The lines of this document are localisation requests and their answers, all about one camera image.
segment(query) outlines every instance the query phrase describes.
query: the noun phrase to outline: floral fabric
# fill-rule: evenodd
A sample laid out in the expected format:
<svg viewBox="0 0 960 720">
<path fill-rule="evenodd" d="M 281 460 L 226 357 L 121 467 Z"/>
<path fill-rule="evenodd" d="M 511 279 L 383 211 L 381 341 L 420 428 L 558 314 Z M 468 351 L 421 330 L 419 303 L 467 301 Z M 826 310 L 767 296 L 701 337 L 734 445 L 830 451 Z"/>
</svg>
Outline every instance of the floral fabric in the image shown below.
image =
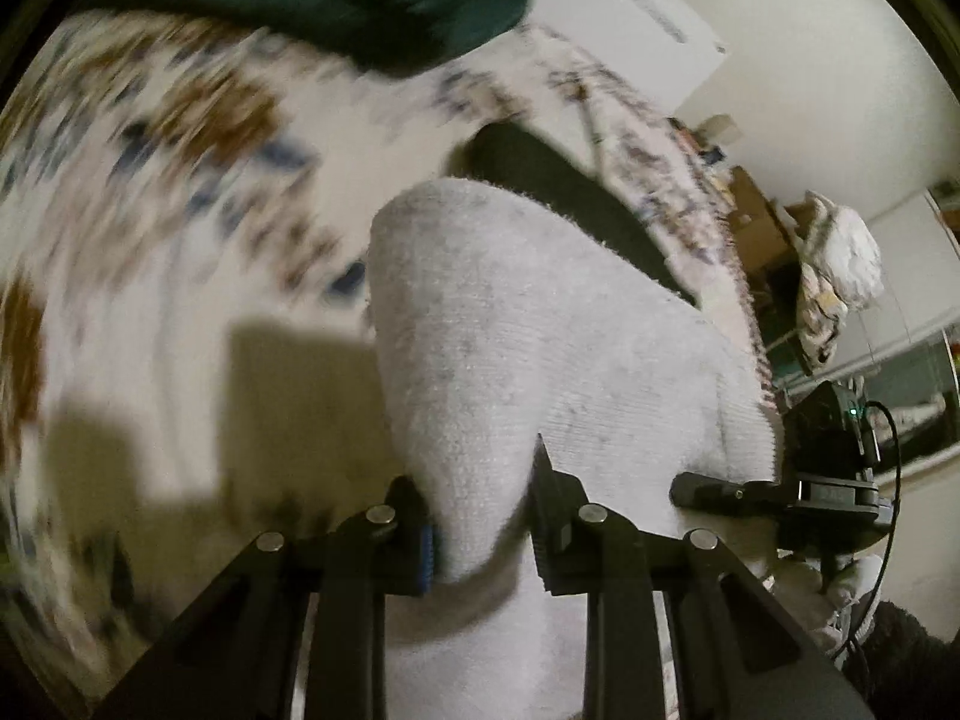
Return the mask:
<svg viewBox="0 0 960 720">
<path fill-rule="evenodd" d="M 497 119 L 606 183 L 757 349 L 722 199 L 548 29 L 392 80 L 265 30 L 91 12 L 32 63 L 0 117 L 4 619 L 70 714 L 253 535 L 381 499 L 400 463 L 368 228 Z"/>
</svg>

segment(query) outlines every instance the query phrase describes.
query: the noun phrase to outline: black metal bracket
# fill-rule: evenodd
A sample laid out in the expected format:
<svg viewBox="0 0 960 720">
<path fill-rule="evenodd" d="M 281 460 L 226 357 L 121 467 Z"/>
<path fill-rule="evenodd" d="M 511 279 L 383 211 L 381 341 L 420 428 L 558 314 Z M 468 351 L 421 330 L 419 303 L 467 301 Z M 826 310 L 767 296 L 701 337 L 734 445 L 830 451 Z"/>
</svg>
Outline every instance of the black metal bracket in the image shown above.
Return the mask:
<svg viewBox="0 0 960 720">
<path fill-rule="evenodd" d="M 320 594 L 305 718 L 381 720 L 384 595 L 422 595 L 433 531 L 406 477 L 333 533 L 261 533 L 120 680 L 95 720 L 289 716 L 311 593 Z"/>
<path fill-rule="evenodd" d="M 709 531 L 642 533 L 590 503 L 536 447 L 536 566 L 554 595 L 587 595 L 584 720 L 665 717 L 655 591 L 664 594 L 683 720 L 868 720 L 851 685 Z M 433 572 L 424 500 L 405 477 L 386 503 L 322 538 L 263 533 L 174 621 L 94 720 L 385 720 L 384 596 Z M 317 594 L 312 635 L 304 632 Z M 309 652 L 305 679 L 298 662 Z"/>
<path fill-rule="evenodd" d="M 670 488 L 675 506 L 724 517 L 771 517 L 776 545 L 832 560 L 875 544 L 890 533 L 893 504 L 871 480 L 840 479 L 791 470 L 780 484 L 736 484 L 681 473 Z"/>
<path fill-rule="evenodd" d="M 586 593 L 584 720 L 661 720 L 653 591 L 664 596 L 685 720 L 872 718 L 856 690 L 714 533 L 642 533 L 589 503 L 536 449 L 536 566 L 554 595 Z"/>
</svg>

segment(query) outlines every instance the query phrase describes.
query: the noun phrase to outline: white wall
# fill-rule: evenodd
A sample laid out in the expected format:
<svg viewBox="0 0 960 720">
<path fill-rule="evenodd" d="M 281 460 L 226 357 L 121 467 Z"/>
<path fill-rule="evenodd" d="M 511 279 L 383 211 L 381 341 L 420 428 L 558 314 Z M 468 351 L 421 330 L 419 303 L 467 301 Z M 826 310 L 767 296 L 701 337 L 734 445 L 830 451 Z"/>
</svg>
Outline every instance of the white wall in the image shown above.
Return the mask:
<svg viewBox="0 0 960 720">
<path fill-rule="evenodd" d="M 530 18 L 590 52 L 668 113 L 726 58 L 717 34 L 683 0 L 533 0 Z"/>
<path fill-rule="evenodd" d="M 893 488 L 883 494 L 892 495 Z M 883 596 L 938 637 L 960 627 L 960 459 L 904 482 Z"/>
<path fill-rule="evenodd" d="M 685 1 L 730 56 L 680 117 L 731 114 L 731 156 L 768 196 L 872 218 L 960 172 L 960 104 L 885 0 Z"/>
</svg>

